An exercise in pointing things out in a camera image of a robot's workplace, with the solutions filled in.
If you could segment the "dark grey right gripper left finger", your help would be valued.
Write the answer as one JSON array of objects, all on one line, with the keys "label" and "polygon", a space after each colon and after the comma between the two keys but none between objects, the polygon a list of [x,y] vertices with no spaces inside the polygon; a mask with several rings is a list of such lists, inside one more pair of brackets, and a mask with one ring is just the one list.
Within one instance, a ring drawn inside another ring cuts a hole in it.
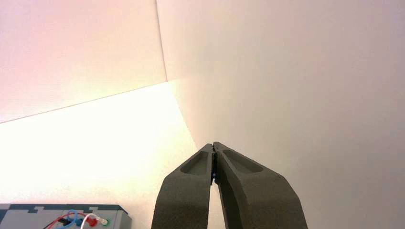
[{"label": "dark grey right gripper left finger", "polygon": [[163,180],[156,199],[153,229],[208,227],[213,145],[206,144]]}]

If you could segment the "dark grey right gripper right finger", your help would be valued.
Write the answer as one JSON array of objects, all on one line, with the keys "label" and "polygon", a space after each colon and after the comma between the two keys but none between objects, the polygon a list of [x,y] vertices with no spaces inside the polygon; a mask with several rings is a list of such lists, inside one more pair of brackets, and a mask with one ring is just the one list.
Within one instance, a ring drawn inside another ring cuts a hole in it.
[{"label": "dark grey right gripper right finger", "polygon": [[300,199],[279,173],[214,142],[215,183],[227,229],[306,229]]}]

